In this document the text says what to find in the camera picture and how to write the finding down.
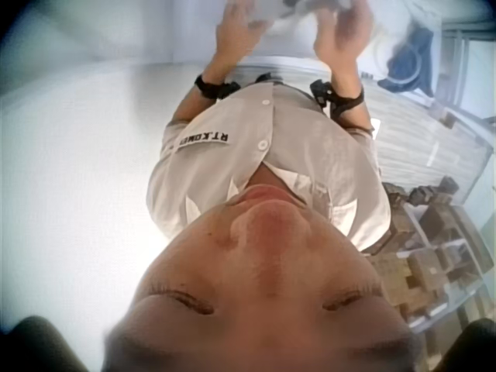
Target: wrist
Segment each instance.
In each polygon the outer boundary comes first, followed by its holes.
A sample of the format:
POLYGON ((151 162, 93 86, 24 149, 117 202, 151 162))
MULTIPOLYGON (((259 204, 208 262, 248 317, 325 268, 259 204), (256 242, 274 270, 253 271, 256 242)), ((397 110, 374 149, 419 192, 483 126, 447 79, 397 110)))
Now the wrist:
POLYGON ((357 63, 332 70, 332 88, 337 95, 346 98, 356 98, 362 92, 362 81, 357 63))
POLYGON ((234 70, 236 63, 229 62, 225 58, 214 56, 202 74, 203 81, 209 84, 221 85, 227 76, 234 70))

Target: shirt button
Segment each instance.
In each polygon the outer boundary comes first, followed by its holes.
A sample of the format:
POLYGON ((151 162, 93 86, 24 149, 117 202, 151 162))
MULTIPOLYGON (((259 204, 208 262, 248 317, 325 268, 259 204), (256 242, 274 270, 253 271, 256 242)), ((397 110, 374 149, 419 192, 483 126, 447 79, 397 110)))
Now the shirt button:
POLYGON ((267 141, 262 141, 258 144, 258 150, 265 151, 269 147, 269 143, 267 141))

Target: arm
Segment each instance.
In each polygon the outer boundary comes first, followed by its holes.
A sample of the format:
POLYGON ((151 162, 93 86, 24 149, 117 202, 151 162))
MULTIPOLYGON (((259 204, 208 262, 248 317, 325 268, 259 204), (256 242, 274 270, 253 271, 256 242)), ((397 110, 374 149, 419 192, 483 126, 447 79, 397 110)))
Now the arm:
MULTIPOLYGON (((349 11, 334 13, 323 8, 317 11, 319 34, 315 52, 332 71, 331 84, 336 94, 357 98, 362 90, 357 58, 367 47, 374 19, 367 0, 353 0, 349 11)), ((373 130, 365 103, 344 112, 337 120, 344 129, 373 130)))
MULTIPOLYGON (((222 59, 214 57, 212 62, 210 62, 203 71, 203 81, 215 85, 223 84, 227 75, 229 75, 234 67, 235 66, 223 63, 222 59)), ((190 122, 202 112, 212 107, 215 103, 216 100, 204 97, 195 85, 186 97, 184 97, 183 101, 179 104, 179 107, 177 107, 172 121, 190 122)))
MULTIPOLYGON (((268 22, 248 23, 253 0, 231 0, 227 3, 222 23, 217 27, 217 51, 202 74, 203 81, 221 85, 236 65, 257 46, 270 26, 268 22)), ((190 122, 215 104, 194 86, 174 113, 173 121, 190 122)))

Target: eyebrow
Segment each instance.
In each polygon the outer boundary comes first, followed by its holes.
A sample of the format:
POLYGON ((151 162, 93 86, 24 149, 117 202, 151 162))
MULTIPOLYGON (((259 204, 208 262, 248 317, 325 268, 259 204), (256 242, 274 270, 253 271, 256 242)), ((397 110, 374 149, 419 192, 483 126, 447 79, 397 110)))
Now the eyebrow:
POLYGON ((415 362, 420 351, 419 338, 413 333, 397 339, 375 343, 366 348, 353 349, 352 357, 375 360, 405 360, 415 362))

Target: blue cloth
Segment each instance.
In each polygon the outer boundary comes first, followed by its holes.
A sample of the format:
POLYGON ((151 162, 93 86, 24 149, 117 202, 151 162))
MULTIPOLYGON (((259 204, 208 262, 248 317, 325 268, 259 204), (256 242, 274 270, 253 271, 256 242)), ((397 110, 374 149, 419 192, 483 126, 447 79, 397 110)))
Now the blue cloth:
POLYGON ((414 91, 420 88, 428 97, 434 97, 432 92, 432 40, 434 33, 425 27, 415 23, 413 31, 408 37, 407 43, 401 47, 396 55, 387 63, 389 67, 389 77, 396 81, 407 81, 418 70, 418 58, 420 56, 422 65, 418 76, 406 84, 384 79, 378 82, 379 86, 392 91, 402 93, 404 91, 414 91))

